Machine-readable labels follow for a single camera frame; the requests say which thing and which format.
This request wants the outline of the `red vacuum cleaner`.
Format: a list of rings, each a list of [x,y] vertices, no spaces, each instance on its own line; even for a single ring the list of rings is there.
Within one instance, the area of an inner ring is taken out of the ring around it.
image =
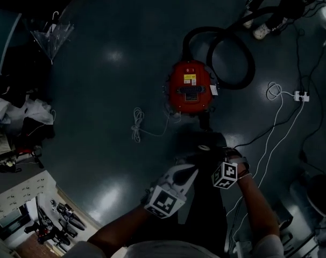
[[[170,107],[183,114],[199,114],[210,108],[217,95],[211,88],[217,83],[207,66],[196,60],[180,61],[167,79]]]

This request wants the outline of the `white power strip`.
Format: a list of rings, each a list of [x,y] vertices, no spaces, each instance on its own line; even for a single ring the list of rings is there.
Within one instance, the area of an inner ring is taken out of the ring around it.
[[[306,91],[295,91],[294,100],[296,102],[309,102],[310,94]]]

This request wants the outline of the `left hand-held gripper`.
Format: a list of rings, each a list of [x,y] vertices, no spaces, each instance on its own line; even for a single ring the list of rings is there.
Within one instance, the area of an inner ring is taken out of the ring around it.
[[[187,200],[186,194],[198,175],[194,164],[179,164],[171,167],[149,190],[144,209],[160,219],[176,213]]]

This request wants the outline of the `person's black trouser leg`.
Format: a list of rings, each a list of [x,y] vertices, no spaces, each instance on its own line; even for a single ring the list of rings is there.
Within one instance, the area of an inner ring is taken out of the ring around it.
[[[213,186],[211,172],[200,168],[194,181],[192,205],[181,225],[182,238],[200,246],[221,245],[225,243],[227,229],[220,189]]]

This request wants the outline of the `person's left forearm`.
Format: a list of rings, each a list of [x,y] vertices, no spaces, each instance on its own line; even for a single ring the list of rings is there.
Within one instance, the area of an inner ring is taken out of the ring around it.
[[[135,232],[153,216],[142,205],[99,229],[87,242],[98,247],[107,257],[114,255]]]

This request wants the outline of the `white locker cabinet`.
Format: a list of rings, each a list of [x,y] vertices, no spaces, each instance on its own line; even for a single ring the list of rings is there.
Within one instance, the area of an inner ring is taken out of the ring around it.
[[[0,173],[0,220],[40,194],[55,191],[56,181],[41,172]]]

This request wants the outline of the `parked bicycles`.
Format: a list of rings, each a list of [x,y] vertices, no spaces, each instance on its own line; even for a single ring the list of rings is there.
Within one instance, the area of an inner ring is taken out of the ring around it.
[[[46,214],[39,205],[39,198],[36,197],[36,209],[38,219],[33,225],[24,229],[26,234],[34,232],[37,235],[37,242],[41,245],[53,242],[53,246],[59,251],[66,253],[67,247],[71,246],[71,239],[77,238],[79,231],[85,231],[86,225],[74,213],[68,205],[50,200],[53,212],[58,215],[58,225]]]

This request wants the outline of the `person's right forearm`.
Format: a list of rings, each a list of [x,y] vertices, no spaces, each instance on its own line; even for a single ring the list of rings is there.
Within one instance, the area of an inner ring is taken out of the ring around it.
[[[279,236],[277,218],[252,175],[245,174],[237,183],[246,204],[254,241],[258,242],[268,235]]]

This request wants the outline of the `frosted glass window panel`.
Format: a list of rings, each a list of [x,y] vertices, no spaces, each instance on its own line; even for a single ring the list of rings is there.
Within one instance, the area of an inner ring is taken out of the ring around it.
[[[21,13],[0,9],[0,76],[3,68],[6,50],[9,46],[15,28],[21,18]]]

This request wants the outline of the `pile of clothes and bags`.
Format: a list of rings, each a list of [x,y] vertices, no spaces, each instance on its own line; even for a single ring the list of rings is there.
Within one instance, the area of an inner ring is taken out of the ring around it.
[[[37,97],[36,89],[0,81],[0,173],[18,173],[27,158],[39,158],[42,142],[55,136],[56,111]]]

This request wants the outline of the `transparent umbrella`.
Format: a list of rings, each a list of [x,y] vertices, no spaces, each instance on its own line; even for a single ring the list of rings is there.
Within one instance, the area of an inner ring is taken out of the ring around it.
[[[43,31],[31,31],[34,40],[46,54],[51,64],[53,64],[53,60],[61,46],[68,40],[74,30],[71,23],[61,24],[59,17],[59,11],[54,11],[52,18],[45,24]]]

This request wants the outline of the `person's light grey shirt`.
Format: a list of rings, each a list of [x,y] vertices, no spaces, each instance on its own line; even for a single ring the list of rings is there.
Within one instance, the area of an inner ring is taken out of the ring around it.
[[[112,258],[90,242],[81,241],[62,258]],[[176,240],[144,241],[129,246],[123,258],[226,258],[204,247]],[[252,258],[285,258],[284,247],[276,235],[261,239],[252,251]]]

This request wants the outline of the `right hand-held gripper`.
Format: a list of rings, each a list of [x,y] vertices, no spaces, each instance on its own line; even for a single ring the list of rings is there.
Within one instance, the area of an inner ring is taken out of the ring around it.
[[[243,157],[235,148],[224,147],[223,153],[227,160],[220,163],[212,174],[211,179],[214,187],[229,189],[238,180],[238,165],[241,163],[246,164],[247,168],[249,168],[249,164],[246,157]]]

